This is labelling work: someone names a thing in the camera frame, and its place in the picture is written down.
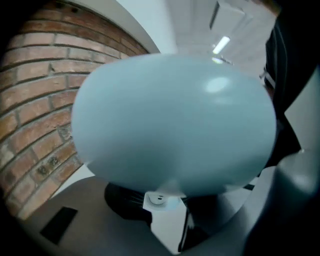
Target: light fixture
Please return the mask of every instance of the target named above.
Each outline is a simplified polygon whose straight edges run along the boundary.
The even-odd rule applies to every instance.
[[[227,36],[222,37],[222,39],[216,45],[216,47],[213,49],[212,52],[214,54],[219,54],[222,51],[222,49],[229,43],[229,41],[230,41],[230,37],[227,37]]]
[[[215,63],[218,63],[218,64],[222,64],[224,63],[224,61],[222,59],[219,59],[219,58],[212,58],[212,60],[215,62]]]

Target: fluorescent light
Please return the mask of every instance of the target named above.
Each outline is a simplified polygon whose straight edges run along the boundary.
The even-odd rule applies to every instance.
[[[230,37],[227,37],[227,36],[222,37],[222,39],[216,45],[216,47],[213,49],[212,52],[214,54],[219,54],[222,51],[222,49],[229,43],[229,41],[230,41]]]
[[[213,60],[215,63],[218,63],[218,64],[224,63],[224,61],[223,61],[222,59],[219,59],[219,58],[212,58],[212,60]]]

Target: white wall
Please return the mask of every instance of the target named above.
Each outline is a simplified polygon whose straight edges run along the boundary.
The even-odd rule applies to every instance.
[[[117,0],[145,29],[163,54],[178,52],[165,0]]]
[[[320,68],[285,112],[303,149],[320,150]]]

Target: black strip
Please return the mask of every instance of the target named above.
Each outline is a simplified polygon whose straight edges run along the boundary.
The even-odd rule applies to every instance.
[[[246,190],[251,190],[252,191],[254,189],[254,187],[255,187],[255,185],[248,184],[248,185],[244,186],[243,188],[246,189]]]
[[[75,209],[62,207],[40,231],[40,234],[57,245],[77,212]]]

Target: ceiling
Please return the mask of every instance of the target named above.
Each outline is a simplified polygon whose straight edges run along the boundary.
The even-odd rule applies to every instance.
[[[275,17],[262,5],[250,0],[224,0],[231,6],[242,9],[252,19],[232,34],[222,30],[213,32],[210,21],[217,0],[167,0],[178,52],[212,58],[213,45],[223,36],[229,36],[230,42],[220,52],[241,71],[258,77],[266,63],[265,43],[275,23]]]

